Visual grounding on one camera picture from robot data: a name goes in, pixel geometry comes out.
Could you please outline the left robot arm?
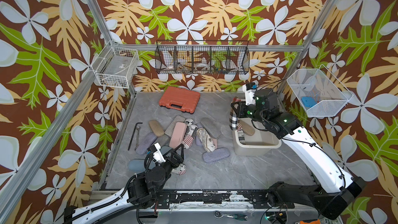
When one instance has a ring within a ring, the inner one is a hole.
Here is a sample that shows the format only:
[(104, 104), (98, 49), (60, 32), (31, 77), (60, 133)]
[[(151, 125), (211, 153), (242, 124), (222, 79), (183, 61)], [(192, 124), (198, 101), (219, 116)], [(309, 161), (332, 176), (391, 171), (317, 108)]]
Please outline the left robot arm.
[(157, 201), (172, 171), (184, 161), (184, 144), (161, 153), (158, 143), (148, 149), (144, 171), (131, 176), (124, 188), (85, 207), (68, 206), (64, 210), (65, 224), (101, 224), (130, 210), (152, 207)]

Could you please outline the cream plastic storage box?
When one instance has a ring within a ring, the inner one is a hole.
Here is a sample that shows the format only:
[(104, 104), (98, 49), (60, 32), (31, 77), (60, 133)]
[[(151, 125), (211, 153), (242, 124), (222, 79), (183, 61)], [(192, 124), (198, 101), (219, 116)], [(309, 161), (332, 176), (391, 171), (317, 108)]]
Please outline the cream plastic storage box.
[[(238, 141), (237, 131), (242, 130), (239, 123), (240, 120), (247, 122), (249, 125), (255, 128), (255, 134), (253, 136), (247, 136), (245, 134), (246, 143), (242, 144)], [(232, 140), (234, 145), (234, 151), (239, 156), (262, 156), (269, 152), (271, 149), (277, 149), (281, 146), (282, 142), (272, 133), (268, 131), (260, 131), (264, 129), (258, 122), (252, 123), (250, 118), (238, 119), (238, 129), (232, 131)]]

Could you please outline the plaid glasses case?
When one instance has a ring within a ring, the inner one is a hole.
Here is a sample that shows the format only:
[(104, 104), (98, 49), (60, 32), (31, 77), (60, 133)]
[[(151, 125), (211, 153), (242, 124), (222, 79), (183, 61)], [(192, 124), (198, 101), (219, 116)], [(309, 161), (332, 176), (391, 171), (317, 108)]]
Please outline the plaid glasses case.
[(238, 97), (234, 97), (231, 102), (231, 111), (230, 111), (230, 129), (232, 131), (236, 131), (238, 129), (238, 117), (235, 112), (235, 107), (238, 102), (241, 100)]

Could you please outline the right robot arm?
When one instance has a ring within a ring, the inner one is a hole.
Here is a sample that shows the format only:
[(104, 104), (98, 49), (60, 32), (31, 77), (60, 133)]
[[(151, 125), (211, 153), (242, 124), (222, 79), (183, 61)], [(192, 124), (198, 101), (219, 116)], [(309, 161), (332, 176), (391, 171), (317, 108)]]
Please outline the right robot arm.
[(353, 177), (342, 169), (311, 137), (296, 116), (281, 112), (278, 97), (270, 88), (258, 88), (255, 83), (243, 86), (245, 99), (231, 103), (231, 129), (237, 122), (249, 118), (258, 122), (261, 131), (274, 134), (287, 144), (306, 164), (318, 180), (317, 185), (299, 186), (277, 182), (267, 190), (267, 203), (281, 207), (297, 203), (315, 208), (320, 216), (337, 219), (366, 186), (361, 177)]

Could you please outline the newspaper print glasses case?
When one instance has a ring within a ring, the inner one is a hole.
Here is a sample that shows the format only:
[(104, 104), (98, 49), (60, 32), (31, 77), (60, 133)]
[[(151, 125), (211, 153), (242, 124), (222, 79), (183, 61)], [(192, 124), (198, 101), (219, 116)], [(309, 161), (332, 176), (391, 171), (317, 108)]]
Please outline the newspaper print glasses case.
[(244, 133), (243, 130), (237, 131), (237, 138), (238, 138), (238, 141), (239, 141), (240, 143), (242, 143), (242, 144), (245, 144), (245, 143), (246, 143), (245, 133)]

